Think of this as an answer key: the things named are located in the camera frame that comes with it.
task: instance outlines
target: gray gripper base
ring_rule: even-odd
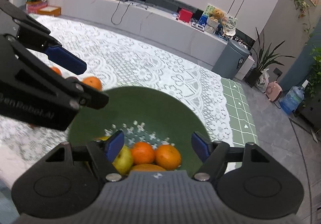
[[[186,171],[131,172],[126,180],[105,184],[96,201],[75,215],[37,219],[22,215],[15,224],[292,224],[294,215],[256,220],[228,208],[208,182],[197,182]]]

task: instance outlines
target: teal wall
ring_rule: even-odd
[[[321,47],[321,18],[313,31],[313,37],[308,41],[308,45],[304,47],[286,75],[279,82],[283,92],[288,91],[292,86],[302,84],[306,79],[310,71],[310,65],[314,62],[312,55],[310,55],[312,44],[316,47]]]

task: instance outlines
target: gray tile floor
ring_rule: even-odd
[[[159,47],[211,70],[209,64],[154,41],[135,36],[119,29],[111,29],[110,27],[101,24],[87,22],[81,19],[68,18],[66,16],[61,17],[94,25],[99,28],[113,30],[119,34]],[[303,120],[290,116],[291,119],[307,131],[294,123],[291,124],[288,116],[271,103],[267,97],[256,88],[250,88],[244,82],[240,83],[243,86],[256,125],[259,145],[293,173],[304,186],[305,197],[298,211],[298,216],[304,223],[320,224],[321,210],[318,210],[318,208],[321,207],[321,143],[317,144],[313,141],[312,136],[309,133],[309,126]],[[299,139],[303,156],[296,136]],[[312,215],[310,212],[309,185],[304,161],[307,166],[310,180]],[[0,224],[10,224],[17,216],[18,213],[11,201],[10,190],[0,182]]]
[[[265,94],[256,88],[250,88],[245,82],[240,83],[253,116],[259,146],[301,181],[305,196],[297,215],[304,223],[311,223],[305,161],[311,188],[312,223],[321,223],[321,210],[318,210],[321,207],[321,143],[314,142],[309,125],[301,118],[291,115],[290,118],[300,126],[291,123],[283,110],[271,103]]]

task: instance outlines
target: table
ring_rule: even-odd
[[[187,105],[204,123],[211,140],[231,146],[257,143],[252,116],[240,84],[222,79],[190,61],[143,42],[80,22],[36,16],[51,35],[87,63],[87,76],[102,80],[103,90],[136,85],[163,91]],[[49,66],[58,65],[32,51]],[[59,67],[64,77],[74,76]],[[58,143],[64,132],[39,128],[0,117],[0,179],[8,187]]]

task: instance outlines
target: teddy bear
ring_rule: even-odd
[[[209,16],[214,17],[217,20],[221,20],[224,17],[224,13],[222,10],[215,8]]]

